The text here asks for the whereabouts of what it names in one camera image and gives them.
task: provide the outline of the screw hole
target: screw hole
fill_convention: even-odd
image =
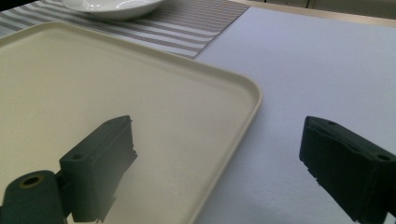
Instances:
[[[43,181],[43,179],[44,179],[44,176],[42,176],[42,175],[30,176],[20,183],[20,187],[22,189],[32,188],[32,187],[38,185],[41,181]]]
[[[73,160],[79,160],[81,158],[82,158],[81,154],[76,154],[76,155],[73,156]]]
[[[390,158],[387,157],[387,156],[384,156],[384,155],[378,155],[377,157],[378,157],[380,160],[383,160],[383,161],[390,161]]]

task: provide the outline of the white plate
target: white plate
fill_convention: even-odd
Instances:
[[[70,9],[90,13],[96,17],[127,21],[139,18],[157,8],[164,0],[64,0]]]

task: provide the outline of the table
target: table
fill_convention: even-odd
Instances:
[[[299,161],[304,118],[396,153],[395,59],[395,28],[245,12],[196,58],[251,77],[264,95],[198,223],[353,223]]]

